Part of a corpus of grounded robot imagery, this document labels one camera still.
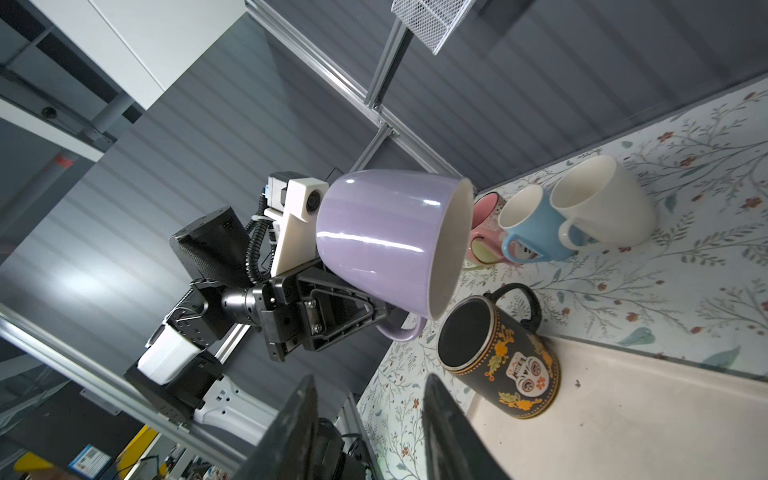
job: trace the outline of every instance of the white mug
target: white mug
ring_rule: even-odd
[[[656,215],[640,185],[615,158],[588,158],[571,168],[554,186],[550,204],[567,220],[560,226],[560,241],[572,250],[568,231],[578,227],[587,235],[619,247],[633,247],[650,237]]]

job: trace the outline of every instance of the beige tray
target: beige tray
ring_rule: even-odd
[[[475,396],[467,413],[514,480],[768,478],[768,384],[548,340],[562,368],[548,410],[517,420]]]

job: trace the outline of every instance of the blue mug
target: blue mug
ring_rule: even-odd
[[[552,208],[549,193],[541,185],[529,185],[517,192],[498,216],[498,225],[508,233],[502,252],[515,263],[565,260],[576,250],[560,241],[558,229],[565,217]],[[576,245],[582,245],[584,234],[573,227],[569,233]]]

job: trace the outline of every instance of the white cabinet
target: white cabinet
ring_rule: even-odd
[[[243,0],[31,0],[149,108],[244,12]]]

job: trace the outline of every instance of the black mug handle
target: black mug handle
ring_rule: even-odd
[[[536,333],[536,330],[538,330],[538,327],[541,325],[541,304],[538,302],[538,298],[536,298],[531,287],[522,283],[510,283],[504,285],[494,293],[484,293],[483,296],[493,303],[496,303],[498,302],[498,299],[502,298],[504,294],[510,290],[521,290],[523,294],[525,294],[525,298],[528,299],[528,305],[531,306],[531,318],[519,320],[520,325],[527,331]]]

